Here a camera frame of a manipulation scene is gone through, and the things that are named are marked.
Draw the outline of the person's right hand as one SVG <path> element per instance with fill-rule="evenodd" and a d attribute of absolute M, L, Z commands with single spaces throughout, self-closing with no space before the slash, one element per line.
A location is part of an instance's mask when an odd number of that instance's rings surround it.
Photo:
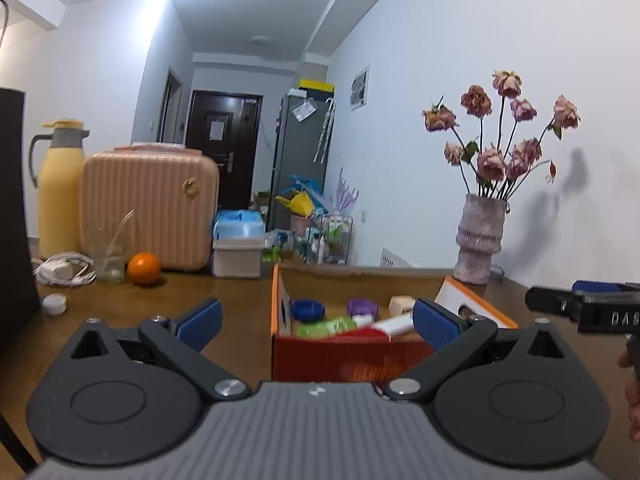
<path fill-rule="evenodd" d="M 631 441 L 640 440 L 640 382 L 632 375 L 625 388 L 627 401 L 627 418 L 629 420 L 629 437 Z"/>

